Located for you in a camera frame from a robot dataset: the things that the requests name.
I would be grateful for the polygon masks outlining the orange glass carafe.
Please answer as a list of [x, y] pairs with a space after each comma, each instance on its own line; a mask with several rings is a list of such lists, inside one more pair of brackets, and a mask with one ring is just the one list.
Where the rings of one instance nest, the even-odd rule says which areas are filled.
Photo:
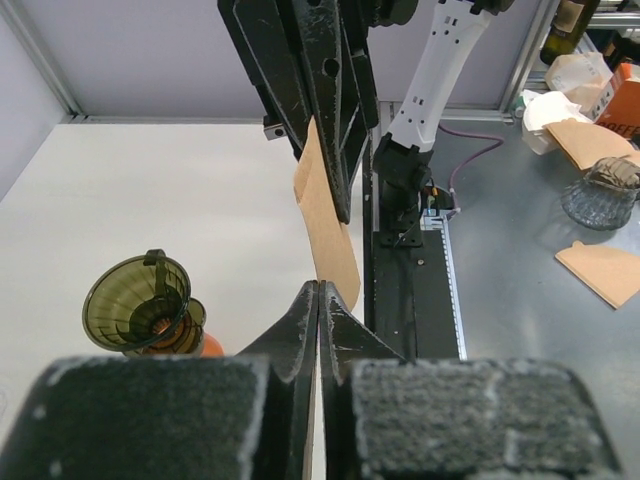
[[170, 340], [161, 341], [147, 349], [149, 355], [186, 355], [192, 357], [218, 357], [224, 355], [221, 344], [202, 330], [183, 331]]

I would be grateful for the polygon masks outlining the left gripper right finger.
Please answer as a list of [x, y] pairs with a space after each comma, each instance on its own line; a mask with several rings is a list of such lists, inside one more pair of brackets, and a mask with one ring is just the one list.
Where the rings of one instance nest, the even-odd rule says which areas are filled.
[[591, 395], [561, 365], [404, 359], [330, 282], [319, 287], [318, 328], [330, 479], [625, 475]]

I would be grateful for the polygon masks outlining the brown paper coffee filter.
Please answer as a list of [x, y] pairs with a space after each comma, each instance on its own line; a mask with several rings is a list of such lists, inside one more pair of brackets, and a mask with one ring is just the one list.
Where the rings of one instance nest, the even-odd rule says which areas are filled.
[[335, 211], [314, 119], [307, 127], [293, 189], [309, 238], [316, 278], [333, 283], [346, 307], [353, 310], [360, 293], [359, 270], [348, 228]]

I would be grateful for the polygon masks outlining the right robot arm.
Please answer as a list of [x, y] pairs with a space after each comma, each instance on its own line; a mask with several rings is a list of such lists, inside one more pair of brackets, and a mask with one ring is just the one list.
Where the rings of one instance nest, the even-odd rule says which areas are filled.
[[[407, 230], [430, 179], [441, 115], [458, 76], [506, 1], [435, 1], [427, 41], [406, 96], [380, 145], [374, 167], [383, 181], [391, 225]], [[413, 1], [222, 1], [218, 5], [242, 65], [265, 110], [269, 135], [286, 137], [298, 159], [314, 157], [325, 197], [299, 197], [316, 210], [311, 230], [342, 234], [351, 188], [379, 122], [368, 33], [403, 25]]]

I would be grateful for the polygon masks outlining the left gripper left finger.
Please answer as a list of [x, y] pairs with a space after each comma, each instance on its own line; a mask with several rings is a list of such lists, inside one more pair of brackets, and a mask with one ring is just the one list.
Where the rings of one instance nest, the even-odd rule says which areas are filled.
[[319, 286], [234, 356], [76, 356], [35, 381], [5, 479], [307, 479]]

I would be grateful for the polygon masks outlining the dark green dripper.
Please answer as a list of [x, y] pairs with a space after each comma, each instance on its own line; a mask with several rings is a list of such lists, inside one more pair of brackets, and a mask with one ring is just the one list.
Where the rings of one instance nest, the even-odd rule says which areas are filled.
[[181, 264], [161, 249], [126, 259], [91, 287], [82, 309], [87, 337], [127, 357], [199, 356], [206, 311]]

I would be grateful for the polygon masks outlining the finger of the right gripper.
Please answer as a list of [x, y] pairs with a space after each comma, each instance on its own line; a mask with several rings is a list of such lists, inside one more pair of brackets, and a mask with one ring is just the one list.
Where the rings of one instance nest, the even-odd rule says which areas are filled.
[[279, 124], [299, 157], [311, 104], [300, 60], [291, 1], [219, 1], [219, 12], [265, 109], [263, 125]]
[[318, 129], [338, 219], [348, 224], [354, 176], [378, 122], [367, 43], [372, 1], [281, 1], [290, 55], [302, 99]]

